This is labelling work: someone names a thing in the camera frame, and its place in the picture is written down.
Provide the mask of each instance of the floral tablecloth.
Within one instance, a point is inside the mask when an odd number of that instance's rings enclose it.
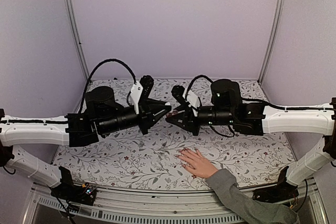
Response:
[[[189,80],[155,80],[150,97],[168,101],[173,108],[178,104],[171,96],[174,85],[187,87]],[[256,81],[238,81],[245,98],[266,99]],[[94,81],[90,89],[111,86],[116,100],[126,105],[131,80]],[[192,90],[201,98],[202,104],[210,104],[211,91],[206,80],[197,80]],[[227,128],[217,130],[230,134]],[[215,134],[209,127],[201,128],[199,136],[193,136],[177,126],[166,123],[163,118],[142,135],[138,127],[100,138],[100,142],[87,147],[61,146],[54,165],[69,169],[73,179],[102,186],[116,186],[153,190],[208,190],[207,183],[192,176],[181,166],[174,155],[185,147],[197,147],[216,167],[229,169],[236,177],[239,187],[274,183],[283,166],[294,161],[288,140],[283,133],[264,136],[236,134],[225,138]]]

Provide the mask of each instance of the black mount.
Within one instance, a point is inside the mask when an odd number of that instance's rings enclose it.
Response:
[[[330,105],[336,109],[336,97],[331,99]],[[325,146],[323,148],[324,152],[327,152],[332,158],[336,159],[336,111],[332,115],[332,119],[335,121],[334,132],[331,136],[325,136]]]
[[[84,113],[67,115],[69,146],[87,146],[98,142],[98,135],[105,138],[113,132],[134,126],[139,126],[142,134],[147,134],[148,129],[171,110],[171,106],[148,98],[154,85],[151,76],[143,76],[140,84],[143,90],[138,103],[139,114],[133,106],[124,107],[117,103],[110,87],[97,87],[86,93],[87,109]]]
[[[0,109],[0,120],[5,116],[4,109]],[[0,167],[3,167],[7,164],[10,159],[14,159],[13,147],[12,146],[3,146],[0,140]]]
[[[239,84],[227,79],[214,81],[211,84],[213,106],[193,108],[183,98],[184,87],[174,86],[173,97],[180,103],[174,113],[167,116],[166,121],[193,135],[198,135],[201,125],[232,125],[236,132],[246,135],[263,135],[262,114],[265,105],[262,103],[243,103]]]
[[[71,173],[68,169],[59,167],[62,175],[61,184],[51,188],[51,195],[60,199],[93,206],[97,191],[87,191],[87,186],[76,186],[72,181]]]
[[[275,186],[254,190],[253,199],[261,202],[275,203],[298,197],[298,187],[286,182],[286,172],[288,168],[289,167],[286,166],[281,170],[278,183]]]

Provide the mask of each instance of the black cable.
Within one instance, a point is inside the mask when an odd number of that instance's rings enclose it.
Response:
[[[132,106],[132,104],[130,103],[130,95],[131,95],[131,90],[130,92],[128,92],[127,97],[126,97],[126,102],[128,106]]]
[[[16,169],[14,169],[14,171],[12,171],[12,172],[10,172],[9,170],[7,170],[5,166],[3,166],[3,169],[6,171],[6,173],[8,173],[10,175],[14,175],[16,173]]]
[[[84,91],[83,91],[83,95],[82,95],[82,100],[80,102],[80,107],[79,107],[79,113],[81,113],[82,109],[83,109],[83,105],[84,105],[84,99],[85,99],[85,94],[86,94],[86,91],[88,89],[88,86],[90,84],[90,81],[91,81],[91,78],[93,76],[93,74],[97,71],[97,69],[99,67],[101,67],[103,64],[107,63],[107,62],[117,62],[121,65],[123,65],[127,70],[128,72],[131,74],[132,78],[133,78],[133,81],[134,81],[134,84],[136,83],[136,78],[135,78],[135,74],[133,73],[132,69],[126,64],[124,63],[123,61],[121,60],[118,60],[118,59],[106,59],[106,60],[103,60],[102,62],[98,63],[94,69],[92,70],[92,72],[90,73],[90,76],[88,78],[88,80],[86,81],[86,84],[85,84],[85,87],[84,87]]]
[[[323,107],[283,107],[283,106],[278,106],[278,105],[274,105],[270,102],[261,100],[261,99],[252,99],[252,98],[242,98],[243,101],[249,101],[249,102],[261,102],[267,106],[270,106],[274,109],[278,109],[278,110],[332,110],[332,111],[336,111],[336,109],[333,108],[323,108]]]
[[[208,76],[205,76],[205,75],[203,75],[203,74],[201,74],[201,75],[199,75],[199,76],[196,76],[196,77],[195,77],[194,79],[192,79],[192,81],[189,83],[189,86],[188,86],[188,88],[187,88],[187,90],[186,90],[186,92],[185,92],[185,100],[187,100],[188,93],[189,93],[191,87],[193,86],[194,82],[195,82],[197,79],[200,79],[200,78],[204,78],[204,79],[208,80],[208,81],[211,82],[211,83],[214,82],[214,81],[211,80]]]
[[[300,209],[303,207],[303,204],[305,203],[305,201],[306,201],[306,199],[307,199],[307,195],[308,195],[308,183],[307,183],[307,180],[306,180],[306,179],[305,179],[304,182],[306,182],[306,194],[305,194],[305,196],[304,196],[304,199],[303,199],[303,202],[302,202],[301,206],[298,208],[298,210],[296,210],[296,212],[300,211]]]
[[[67,217],[68,217],[68,219],[70,220],[70,222],[71,222],[72,224],[76,224],[75,221],[74,221],[74,219],[72,218],[72,216],[71,216],[71,214],[70,214],[68,208],[66,208],[66,207],[63,205],[62,201],[60,201],[60,199],[56,196],[55,193],[54,193],[54,195],[55,195],[55,198],[57,199],[57,201],[61,204],[61,206],[62,206],[62,208],[64,209],[64,211],[66,212]]]
[[[235,136],[235,132],[232,130],[231,126],[229,125],[228,128],[229,130],[232,132],[232,135],[231,136],[228,136],[228,135],[225,135],[225,134],[222,134],[218,131],[216,131],[216,129],[212,126],[212,125],[209,125],[210,126],[210,129],[212,129],[216,134],[220,135],[220,136],[224,136],[224,137],[227,137],[227,138],[230,138],[230,137],[234,137]]]
[[[14,120],[1,120],[0,123],[43,123],[43,124],[68,124],[68,121],[52,121],[52,120],[40,120],[40,119],[14,119]]]

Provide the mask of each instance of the human hand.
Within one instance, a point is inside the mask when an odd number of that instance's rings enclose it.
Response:
[[[202,156],[199,150],[196,149],[196,152],[193,152],[185,148],[180,152],[181,155],[177,155],[176,157],[187,162],[186,165],[182,164],[182,167],[191,174],[200,178],[209,178],[218,171],[208,159]]]

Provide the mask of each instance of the fingers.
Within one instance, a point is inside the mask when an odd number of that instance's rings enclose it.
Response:
[[[195,167],[192,166],[191,164],[188,164],[188,163],[187,163],[187,166],[189,166],[191,169],[195,169]]]
[[[191,158],[185,157],[185,156],[178,156],[179,159],[186,161],[188,164],[192,165],[193,167],[195,167],[195,161],[193,161]]]
[[[189,167],[187,165],[182,165],[182,167],[184,169],[186,169],[188,172],[190,172],[191,174],[195,175],[194,173],[195,173],[196,170],[192,169],[191,167]]]
[[[184,156],[186,156],[186,157],[188,157],[188,158],[190,158],[190,159],[192,159],[192,160],[196,160],[197,158],[199,158],[195,153],[192,154],[192,153],[188,152],[187,150],[185,150],[185,151],[181,151],[181,153],[182,153]]]
[[[201,154],[201,152],[198,149],[196,149],[196,153],[198,154],[198,156],[203,157],[203,155]]]
[[[188,153],[190,153],[191,155],[193,155],[194,157],[199,158],[198,154],[195,153],[195,152],[193,152],[191,149],[188,149],[188,148],[187,148],[186,151],[187,151]]]

